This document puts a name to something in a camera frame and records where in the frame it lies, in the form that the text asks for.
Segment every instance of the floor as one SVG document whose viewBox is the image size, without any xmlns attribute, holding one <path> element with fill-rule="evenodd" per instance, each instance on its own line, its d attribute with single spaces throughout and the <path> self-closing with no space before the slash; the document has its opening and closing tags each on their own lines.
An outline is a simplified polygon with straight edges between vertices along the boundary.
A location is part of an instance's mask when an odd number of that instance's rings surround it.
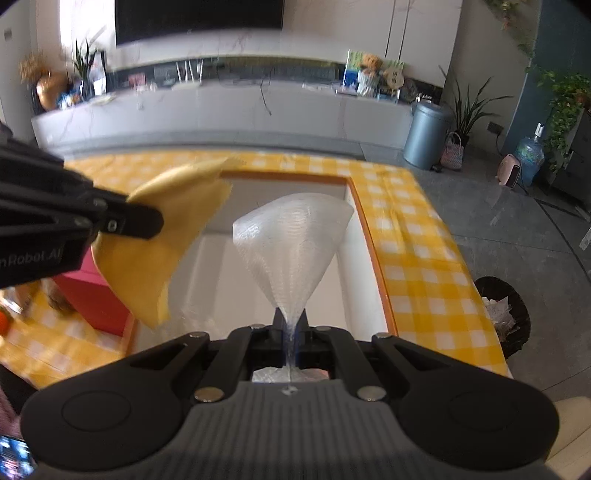
<svg viewBox="0 0 591 480">
<path fill-rule="evenodd" d="M 574 206 L 537 187 L 527 196 L 499 186 L 497 160 L 467 156 L 461 172 L 435 173 L 412 167 L 399 151 L 361 147 L 368 161 L 413 171 L 474 279 L 499 277 L 523 298 L 532 330 L 508 360 L 514 377 L 552 400 L 591 397 L 591 248 L 579 248 L 591 225 Z"/>
</svg>

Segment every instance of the pink box on shelf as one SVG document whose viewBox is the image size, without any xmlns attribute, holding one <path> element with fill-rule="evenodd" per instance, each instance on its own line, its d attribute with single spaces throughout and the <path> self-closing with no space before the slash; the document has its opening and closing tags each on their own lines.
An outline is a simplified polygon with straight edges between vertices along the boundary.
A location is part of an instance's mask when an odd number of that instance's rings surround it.
<svg viewBox="0 0 591 480">
<path fill-rule="evenodd" d="M 53 280 L 93 328 L 123 336 L 131 315 L 96 268 L 90 249 L 80 270 L 58 275 Z"/>
</svg>

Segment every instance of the wall outlet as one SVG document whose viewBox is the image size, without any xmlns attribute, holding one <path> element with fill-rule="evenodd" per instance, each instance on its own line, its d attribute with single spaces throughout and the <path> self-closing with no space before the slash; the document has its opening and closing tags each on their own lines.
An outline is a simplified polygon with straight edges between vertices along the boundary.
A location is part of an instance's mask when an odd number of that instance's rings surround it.
<svg viewBox="0 0 591 480">
<path fill-rule="evenodd" d="M 503 130 L 505 129 L 505 127 L 502 127 L 499 124 L 496 124 L 494 122 L 488 122 L 488 127 L 486 128 L 490 133 L 493 133 L 495 135 L 501 135 L 503 133 Z"/>
</svg>

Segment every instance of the blue wall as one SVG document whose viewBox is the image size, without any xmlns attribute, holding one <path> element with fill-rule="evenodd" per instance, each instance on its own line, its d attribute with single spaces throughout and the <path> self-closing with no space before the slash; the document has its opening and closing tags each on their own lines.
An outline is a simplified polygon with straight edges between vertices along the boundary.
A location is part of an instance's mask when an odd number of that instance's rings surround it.
<svg viewBox="0 0 591 480">
<path fill-rule="evenodd" d="M 546 70 L 591 77 L 591 21 L 569 0 L 543 0 L 534 61 Z M 521 138 L 532 136 L 535 126 L 548 120 L 552 94 L 537 82 L 535 72 L 525 78 L 504 154 L 515 151 Z"/>
</svg>

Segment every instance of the beige chair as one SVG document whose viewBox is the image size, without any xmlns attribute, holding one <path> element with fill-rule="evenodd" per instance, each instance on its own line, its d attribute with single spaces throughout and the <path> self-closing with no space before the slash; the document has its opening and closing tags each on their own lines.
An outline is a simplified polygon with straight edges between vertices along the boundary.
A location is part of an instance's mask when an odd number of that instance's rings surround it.
<svg viewBox="0 0 591 480">
<path fill-rule="evenodd" d="M 564 480 L 576 480 L 591 467 L 591 399 L 568 398 L 554 405 L 560 430 L 546 465 Z"/>
</svg>

